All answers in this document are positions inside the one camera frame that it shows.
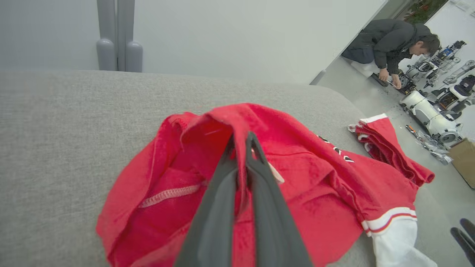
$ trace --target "green plant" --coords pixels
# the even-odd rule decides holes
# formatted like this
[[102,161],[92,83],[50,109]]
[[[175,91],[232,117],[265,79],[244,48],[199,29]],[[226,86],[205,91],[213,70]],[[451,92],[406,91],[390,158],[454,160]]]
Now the green plant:
[[411,24],[426,23],[437,10],[439,10],[447,0],[418,0],[411,7],[411,13],[408,13],[404,21]]

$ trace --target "hood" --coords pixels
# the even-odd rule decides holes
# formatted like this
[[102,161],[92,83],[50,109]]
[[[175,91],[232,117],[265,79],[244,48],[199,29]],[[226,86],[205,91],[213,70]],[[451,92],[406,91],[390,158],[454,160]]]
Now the hood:
[[429,30],[429,28],[422,24],[422,23],[417,23],[414,25],[414,34],[412,35],[411,41],[406,45],[406,48],[409,48],[413,46],[417,41],[420,40],[422,36],[426,36],[432,34]]

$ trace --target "black hair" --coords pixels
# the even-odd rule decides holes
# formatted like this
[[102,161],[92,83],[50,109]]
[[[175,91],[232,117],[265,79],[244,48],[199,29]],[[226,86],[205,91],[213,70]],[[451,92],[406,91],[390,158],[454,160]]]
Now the black hair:
[[439,36],[435,34],[429,34],[426,36],[422,36],[419,41],[423,41],[424,44],[421,46],[422,48],[426,48],[427,51],[433,55],[440,49],[440,40]]

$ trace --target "person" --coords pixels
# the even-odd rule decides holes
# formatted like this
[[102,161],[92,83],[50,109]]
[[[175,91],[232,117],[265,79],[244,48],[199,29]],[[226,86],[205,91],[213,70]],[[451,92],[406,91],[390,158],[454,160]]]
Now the person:
[[392,83],[399,90],[399,62],[412,55],[433,55],[439,49],[438,36],[432,34],[424,24],[412,25],[402,20],[379,19],[371,21],[342,56],[362,64],[374,61],[380,69],[377,78],[386,82],[391,75]]

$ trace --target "white robot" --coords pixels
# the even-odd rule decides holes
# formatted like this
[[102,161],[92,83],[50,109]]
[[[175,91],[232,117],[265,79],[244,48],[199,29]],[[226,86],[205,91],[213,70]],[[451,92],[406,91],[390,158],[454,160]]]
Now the white robot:
[[459,137],[459,124],[455,122],[474,94],[475,76],[468,75],[457,85],[432,91],[437,103],[427,100],[418,91],[405,95],[399,102],[409,111],[429,134],[440,143],[450,143]]

